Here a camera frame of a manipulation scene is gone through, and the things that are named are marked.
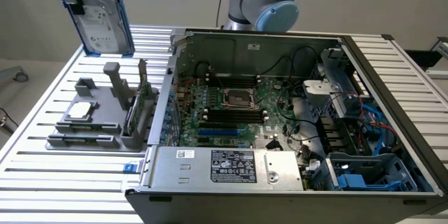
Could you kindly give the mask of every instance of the hard drive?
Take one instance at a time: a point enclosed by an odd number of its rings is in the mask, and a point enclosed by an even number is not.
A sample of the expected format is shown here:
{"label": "hard drive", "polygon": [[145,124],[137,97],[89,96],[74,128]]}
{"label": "hard drive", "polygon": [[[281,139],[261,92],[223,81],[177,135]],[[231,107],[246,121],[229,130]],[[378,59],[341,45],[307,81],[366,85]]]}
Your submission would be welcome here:
{"label": "hard drive", "polygon": [[131,57],[134,46],[122,0],[81,0],[83,14],[66,5],[87,56]]}

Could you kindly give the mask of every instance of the blue tab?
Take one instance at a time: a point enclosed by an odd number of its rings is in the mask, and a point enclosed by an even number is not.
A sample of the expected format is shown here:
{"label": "blue tab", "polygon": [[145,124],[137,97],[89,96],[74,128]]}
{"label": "blue tab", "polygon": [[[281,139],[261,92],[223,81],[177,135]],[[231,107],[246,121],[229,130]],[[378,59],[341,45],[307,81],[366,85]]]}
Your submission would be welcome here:
{"label": "blue tab", "polygon": [[123,174],[135,174],[137,173],[137,165],[134,164],[125,164],[122,167]]}

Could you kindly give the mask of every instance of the circuit board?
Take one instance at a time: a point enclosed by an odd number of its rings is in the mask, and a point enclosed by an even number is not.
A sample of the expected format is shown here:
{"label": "circuit board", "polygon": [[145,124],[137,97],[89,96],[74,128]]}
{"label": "circuit board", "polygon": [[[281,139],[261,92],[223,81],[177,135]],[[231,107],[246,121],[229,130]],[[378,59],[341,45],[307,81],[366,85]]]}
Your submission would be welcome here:
{"label": "circuit board", "polygon": [[137,94],[131,98],[130,108],[125,117],[122,132],[125,136],[131,136],[141,117],[141,112],[145,106],[145,98],[147,96],[147,76],[146,76],[146,62],[139,59],[138,62],[139,84]]}
{"label": "circuit board", "polygon": [[[287,125],[289,129],[293,122],[285,119],[277,110],[282,108],[283,116],[289,118],[294,118],[294,116],[291,107],[287,105],[287,92],[282,92],[282,90],[281,80],[274,78],[259,80],[253,88],[209,87],[203,80],[187,78],[181,80],[177,89],[177,97],[181,98],[177,102],[182,124],[179,146],[259,148],[274,138],[285,139],[283,125]],[[259,123],[246,123],[238,120],[218,122],[235,124],[230,131],[202,129],[201,126],[211,119],[205,119],[206,112],[203,110],[235,111],[237,113],[241,111],[265,112],[261,115],[263,121]]]}

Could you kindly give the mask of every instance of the floor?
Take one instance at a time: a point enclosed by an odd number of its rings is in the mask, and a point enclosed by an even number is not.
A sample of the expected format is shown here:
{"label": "floor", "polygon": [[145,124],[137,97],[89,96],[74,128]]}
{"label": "floor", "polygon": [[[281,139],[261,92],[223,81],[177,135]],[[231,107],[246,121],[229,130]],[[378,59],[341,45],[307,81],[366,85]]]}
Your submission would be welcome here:
{"label": "floor", "polygon": [[[10,76],[10,79],[0,81],[0,107],[6,110],[11,119],[19,124],[65,63],[0,59],[0,70],[17,65],[23,68],[29,79],[26,82],[15,82]],[[7,139],[9,136],[0,132],[0,148]]]}

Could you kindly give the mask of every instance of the motherboard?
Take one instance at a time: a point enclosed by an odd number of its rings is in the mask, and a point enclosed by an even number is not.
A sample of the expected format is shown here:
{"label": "motherboard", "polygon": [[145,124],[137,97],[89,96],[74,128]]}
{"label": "motherboard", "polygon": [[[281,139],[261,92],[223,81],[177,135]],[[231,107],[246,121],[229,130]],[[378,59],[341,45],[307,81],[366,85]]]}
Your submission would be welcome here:
{"label": "motherboard", "polygon": [[265,148],[273,140],[285,143],[294,124],[285,89],[283,80],[275,78],[181,79],[178,145]]}

